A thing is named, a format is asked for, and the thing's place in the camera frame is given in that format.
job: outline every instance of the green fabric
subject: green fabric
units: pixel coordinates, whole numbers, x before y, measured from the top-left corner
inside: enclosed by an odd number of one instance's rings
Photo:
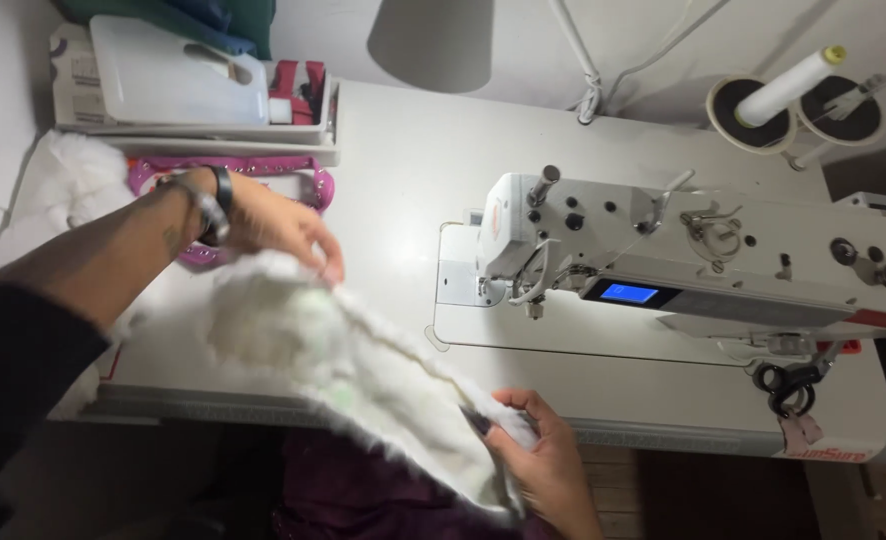
[[[276,0],[222,0],[233,14],[230,34],[257,44],[257,58],[272,60],[269,50],[269,27],[276,16]]]
[[[119,16],[142,19],[173,34],[205,43],[228,54],[237,54],[224,43],[214,41],[201,31],[202,23],[161,0],[56,0],[67,19],[79,24],[89,24],[93,16]],[[233,14],[228,32],[250,40],[257,45],[256,56],[271,60],[269,50],[269,27],[276,14],[276,0],[223,0]]]

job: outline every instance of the white table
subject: white table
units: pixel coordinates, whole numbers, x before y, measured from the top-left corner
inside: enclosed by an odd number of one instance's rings
[[[351,81],[339,103],[343,154],[330,169],[337,189],[326,220],[343,245],[347,286],[417,335],[433,323],[440,225],[479,208],[506,172],[553,164],[568,178],[658,188],[694,168],[694,187],[829,201],[818,167],[796,172],[709,131],[615,118],[585,127],[564,111]],[[137,340],[91,412],[317,422],[298,399],[227,377],[199,354],[164,332]],[[537,389],[587,442],[749,456],[783,446],[766,395],[740,368],[457,345],[441,355],[483,387]],[[871,341],[816,393],[812,415],[831,446],[874,448],[886,461],[886,386]]]

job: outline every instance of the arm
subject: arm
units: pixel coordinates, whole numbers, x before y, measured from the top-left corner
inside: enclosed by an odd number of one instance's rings
[[[214,194],[209,168],[187,178]],[[231,173],[231,244],[290,252],[340,282],[339,244],[310,208]],[[183,187],[167,183],[109,215],[70,230],[0,269],[0,283],[41,294],[106,331],[143,289],[202,233],[200,212]],[[312,252],[319,243],[323,263]]]
[[[486,443],[520,481],[522,496],[534,512],[565,540],[603,540],[576,450],[572,428],[533,390],[504,388],[493,393],[500,403],[525,410],[537,422],[540,440],[526,451],[495,423]]]

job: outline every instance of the gray lamp shade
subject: gray lamp shade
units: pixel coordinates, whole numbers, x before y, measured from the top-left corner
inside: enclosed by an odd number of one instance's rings
[[[383,0],[366,43],[387,73],[434,92],[490,80],[493,0]]]

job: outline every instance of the white sewing machine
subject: white sewing machine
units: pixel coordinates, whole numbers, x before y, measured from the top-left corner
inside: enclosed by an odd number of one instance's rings
[[[886,337],[886,209],[678,190],[698,180],[503,175],[441,230],[436,338],[745,365]]]

